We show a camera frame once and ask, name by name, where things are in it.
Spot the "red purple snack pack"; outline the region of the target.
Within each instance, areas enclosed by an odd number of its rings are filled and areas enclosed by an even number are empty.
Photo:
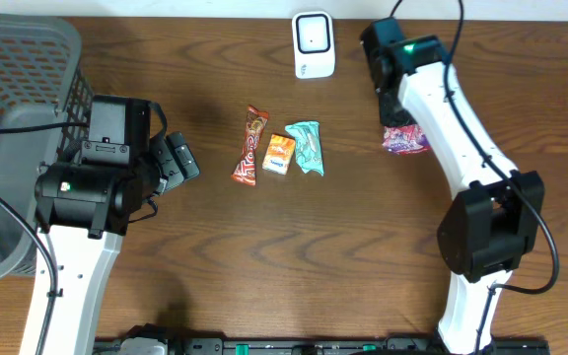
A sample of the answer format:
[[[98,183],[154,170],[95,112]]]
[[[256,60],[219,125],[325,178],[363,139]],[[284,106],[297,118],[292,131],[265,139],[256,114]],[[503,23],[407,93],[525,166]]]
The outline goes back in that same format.
[[[383,147],[397,155],[419,154],[431,150],[426,136],[418,124],[384,128]]]

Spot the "orange brown snack bag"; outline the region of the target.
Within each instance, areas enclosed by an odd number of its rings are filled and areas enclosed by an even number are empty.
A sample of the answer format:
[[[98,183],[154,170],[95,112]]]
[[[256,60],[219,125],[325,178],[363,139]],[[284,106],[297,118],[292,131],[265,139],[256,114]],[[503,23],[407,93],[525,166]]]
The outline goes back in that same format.
[[[263,130],[268,122],[269,114],[254,106],[248,106],[245,139],[242,154],[231,178],[249,186],[256,185],[256,150]]]

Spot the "green white snack packet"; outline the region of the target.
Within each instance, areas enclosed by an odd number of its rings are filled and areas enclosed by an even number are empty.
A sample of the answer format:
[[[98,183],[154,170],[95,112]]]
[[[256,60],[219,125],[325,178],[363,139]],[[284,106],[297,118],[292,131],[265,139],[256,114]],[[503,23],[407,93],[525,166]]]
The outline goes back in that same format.
[[[320,145],[320,124],[317,121],[301,121],[285,127],[295,139],[295,159],[304,174],[316,172],[324,176]]]

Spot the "small orange box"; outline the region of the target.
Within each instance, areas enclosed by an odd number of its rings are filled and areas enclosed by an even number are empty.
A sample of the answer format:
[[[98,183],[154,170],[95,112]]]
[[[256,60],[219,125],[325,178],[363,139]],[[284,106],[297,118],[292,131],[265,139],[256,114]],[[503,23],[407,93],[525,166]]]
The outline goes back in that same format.
[[[295,152],[296,141],[293,138],[272,134],[263,159],[264,170],[286,175]]]

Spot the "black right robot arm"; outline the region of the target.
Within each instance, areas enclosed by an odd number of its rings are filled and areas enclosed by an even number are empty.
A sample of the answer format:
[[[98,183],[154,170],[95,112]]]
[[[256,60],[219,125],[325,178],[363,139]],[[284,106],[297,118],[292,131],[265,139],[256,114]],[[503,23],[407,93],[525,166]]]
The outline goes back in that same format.
[[[437,332],[446,350],[488,350],[500,294],[533,250],[544,184],[522,173],[490,138],[469,105],[448,52],[434,35],[407,38],[393,17],[360,35],[379,97],[381,121],[408,119],[422,130],[446,176],[452,204],[437,230],[451,271]]]

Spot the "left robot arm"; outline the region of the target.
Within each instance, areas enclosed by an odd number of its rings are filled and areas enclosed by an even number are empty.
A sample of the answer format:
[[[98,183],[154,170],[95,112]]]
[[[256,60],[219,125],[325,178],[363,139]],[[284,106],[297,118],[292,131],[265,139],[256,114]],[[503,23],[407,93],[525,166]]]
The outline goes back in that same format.
[[[180,133],[151,134],[153,115],[165,116],[154,102],[95,96],[87,137],[38,176],[41,257],[21,353],[91,353],[132,214],[198,176]]]

